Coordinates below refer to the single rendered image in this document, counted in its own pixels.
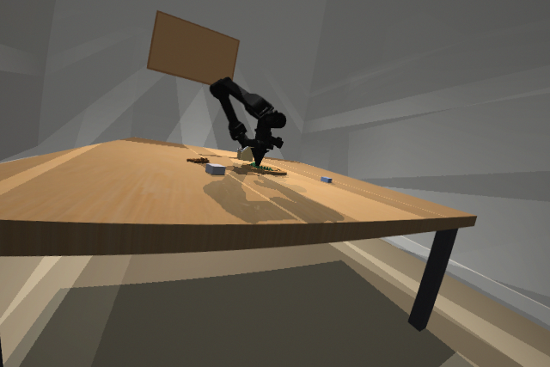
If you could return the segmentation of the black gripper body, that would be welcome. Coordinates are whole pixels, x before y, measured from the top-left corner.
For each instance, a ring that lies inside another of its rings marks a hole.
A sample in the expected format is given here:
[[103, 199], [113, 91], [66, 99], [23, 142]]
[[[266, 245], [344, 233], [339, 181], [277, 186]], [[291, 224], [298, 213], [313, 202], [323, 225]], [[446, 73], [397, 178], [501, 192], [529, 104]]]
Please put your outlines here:
[[254, 147], [260, 150], [273, 150], [273, 144], [266, 144], [266, 138], [269, 132], [271, 132], [271, 129], [257, 126], [257, 129], [254, 129], [254, 131], [256, 132], [255, 139], [248, 139], [245, 146]]

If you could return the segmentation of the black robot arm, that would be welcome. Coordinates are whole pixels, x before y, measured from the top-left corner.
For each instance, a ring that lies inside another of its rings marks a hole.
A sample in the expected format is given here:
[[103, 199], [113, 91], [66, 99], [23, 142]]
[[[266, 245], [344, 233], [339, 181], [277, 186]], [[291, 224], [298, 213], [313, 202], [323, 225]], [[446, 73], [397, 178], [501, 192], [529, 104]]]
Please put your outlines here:
[[[273, 110], [274, 107], [270, 102], [267, 102], [264, 98], [257, 94], [249, 94], [237, 83], [232, 82], [229, 77], [219, 79], [213, 83], [210, 86], [210, 92], [220, 101], [223, 110], [227, 115], [227, 119], [229, 121], [229, 134], [231, 138], [234, 141], [237, 140], [243, 149], [246, 147], [246, 141], [248, 140], [248, 137], [245, 134], [247, 129], [244, 124], [237, 119], [232, 103], [229, 99], [229, 94], [234, 96], [245, 107], [247, 112], [258, 120], [257, 126], [271, 129], [283, 128], [286, 124], [285, 115], [283, 113], [278, 113], [277, 110]], [[266, 107], [267, 109], [265, 109]], [[269, 132], [266, 138], [266, 144], [269, 143], [281, 149], [284, 141], [282, 141], [282, 138], [280, 137], [273, 137], [272, 133]]]

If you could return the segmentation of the white cube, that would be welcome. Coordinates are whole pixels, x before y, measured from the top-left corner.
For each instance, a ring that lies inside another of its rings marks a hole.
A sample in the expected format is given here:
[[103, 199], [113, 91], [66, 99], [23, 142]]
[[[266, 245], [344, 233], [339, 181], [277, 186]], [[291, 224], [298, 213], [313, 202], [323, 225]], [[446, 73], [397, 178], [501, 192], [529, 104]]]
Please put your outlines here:
[[205, 171], [210, 174], [225, 174], [225, 168], [220, 164], [206, 163]]

